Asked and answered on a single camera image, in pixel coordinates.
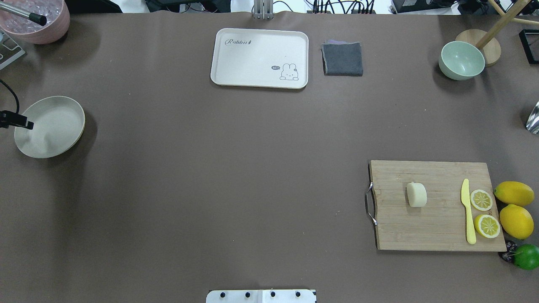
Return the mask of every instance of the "gray towel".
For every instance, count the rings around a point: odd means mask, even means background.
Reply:
[[[363,75],[359,42],[345,43],[330,40],[329,43],[322,44],[322,58],[326,75]]]

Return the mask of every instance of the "wooden dowel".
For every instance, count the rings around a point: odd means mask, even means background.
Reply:
[[[498,4],[496,2],[494,2],[494,0],[488,0],[488,3],[490,3],[492,5],[492,7],[498,12],[498,14],[500,14],[500,16],[503,16],[505,15],[505,13],[503,12],[502,8],[498,6]],[[517,22],[517,23],[522,23],[522,24],[528,24],[528,25],[534,25],[534,26],[539,26],[539,22],[537,21],[532,21],[532,20],[525,20],[525,19],[518,19],[518,18],[514,18],[513,20],[511,20],[512,22]]]
[[[518,0],[508,11],[505,15],[503,15],[494,26],[486,33],[486,35],[477,42],[475,47],[478,49],[482,49],[489,43],[496,34],[498,34],[501,29],[503,29],[504,26],[507,25],[516,15],[519,14],[519,12],[530,3],[530,0]]]

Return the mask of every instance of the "bowl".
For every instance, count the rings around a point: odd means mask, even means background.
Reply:
[[[452,41],[441,50],[438,66],[444,75],[453,80],[467,80],[485,69],[485,58],[472,44]]]
[[[47,44],[60,39],[69,28],[70,14],[64,0],[5,0],[4,2],[47,17],[47,24],[41,26],[23,17],[0,11],[0,27],[11,38],[34,44]]]
[[[34,127],[16,127],[15,144],[23,154],[33,158],[50,158],[67,151],[79,140],[86,124],[80,104],[64,96],[41,99],[22,115]]]

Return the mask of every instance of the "lemon slice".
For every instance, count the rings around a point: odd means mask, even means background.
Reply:
[[[491,215],[478,215],[473,225],[475,230],[485,238],[496,238],[500,234],[500,223]]]
[[[492,197],[488,194],[488,192],[482,189],[472,191],[470,194],[470,200],[476,209],[485,211],[492,208]]]

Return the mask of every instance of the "round wooden base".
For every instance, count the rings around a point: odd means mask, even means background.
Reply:
[[[466,30],[460,33],[455,40],[464,41],[475,45],[486,34],[487,32],[482,30]],[[496,40],[496,38],[492,38],[492,40],[480,51],[485,57],[485,66],[489,67],[498,62],[502,53],[502,48],[498,40]]]

